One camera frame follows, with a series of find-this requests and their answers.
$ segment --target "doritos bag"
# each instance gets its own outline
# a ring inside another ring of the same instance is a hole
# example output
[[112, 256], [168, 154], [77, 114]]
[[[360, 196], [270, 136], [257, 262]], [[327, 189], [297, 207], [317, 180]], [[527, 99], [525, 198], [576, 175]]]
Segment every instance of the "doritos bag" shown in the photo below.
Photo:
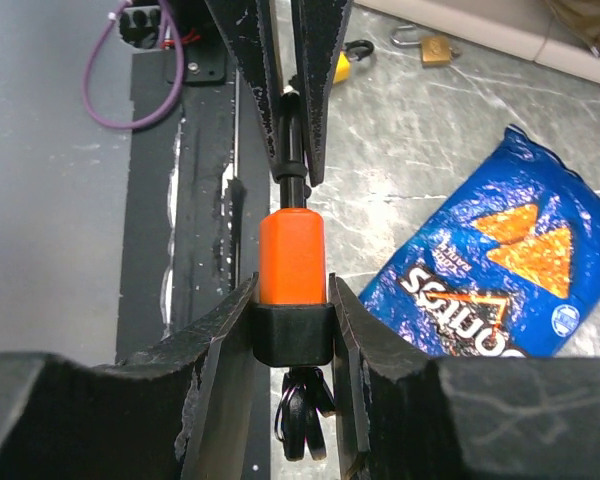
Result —
[[600, 197], [509, 127], [360, 299], [430, 355], [553, 355], [600, 300]]

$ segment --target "doritos logo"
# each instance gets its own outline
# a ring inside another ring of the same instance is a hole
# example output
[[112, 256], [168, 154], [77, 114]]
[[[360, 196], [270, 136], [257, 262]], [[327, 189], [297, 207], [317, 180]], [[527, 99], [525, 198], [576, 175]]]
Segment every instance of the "doritos logo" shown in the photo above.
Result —
[[559, 298], [569, 296], [571, 230], [561, 227], [533, 235], [538, 207], [525, 205], [482, 217], [473, 226], [501, 244], [487, 253], [493, 263], [544, 288]]
[[509, 306], [506, 294], [453, 291], [423, 265], [398, 279], [402, 288], [435, 322], [441, 343], [453, 355], [524, 357], [502, 328]]

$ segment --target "chip bag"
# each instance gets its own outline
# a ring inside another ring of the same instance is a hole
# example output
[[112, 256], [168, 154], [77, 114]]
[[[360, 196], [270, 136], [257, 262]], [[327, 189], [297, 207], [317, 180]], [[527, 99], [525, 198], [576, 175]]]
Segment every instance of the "chip bag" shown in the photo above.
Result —
[[430, 355], [553, 355], [600, 300], [600, 197], [510, 126], [360, 300]]

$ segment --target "brown fabric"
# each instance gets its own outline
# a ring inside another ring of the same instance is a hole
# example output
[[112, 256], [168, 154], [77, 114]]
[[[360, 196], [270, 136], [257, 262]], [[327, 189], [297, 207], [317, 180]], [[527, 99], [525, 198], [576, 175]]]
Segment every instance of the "brown fabric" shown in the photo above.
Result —
[[546, 0], [558, 19], [600, 52], [600, 0]]

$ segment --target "gray table surface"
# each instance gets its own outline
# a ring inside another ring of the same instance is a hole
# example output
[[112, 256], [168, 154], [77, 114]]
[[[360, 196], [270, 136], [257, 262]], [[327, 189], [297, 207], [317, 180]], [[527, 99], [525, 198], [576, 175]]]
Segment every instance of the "gray table surface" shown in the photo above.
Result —
[[[97, 127], [79, 95], [111, 8], [0, 2], [0, 350], [54, 351], [88, 365], [114, 357], [130, 139]], [[292, 73], [288, 9], [279, 17]], [[325, 218], [329, 270], [356, 291], [511, 122], [600, 194], [600, 86], [463, 42], [451, 67], [424, 70], [418, 51], [389, 44], [398, 23], [353, 12], [348, 38], [372, 40], [376, 56], [334, 88], [326, 181], [311, 200]], [[111, 41], [96, 69], [96, 106], [117, 120], [132, 112], [132, 52]], [[600, 355], [600, 305], [561, 354]], [[272, 375], [274, 405], [281, 373]], [[274, 478], [339, 478], [334, 426], [324, 422], [323, 462], [287, 464], [273, 441]]]

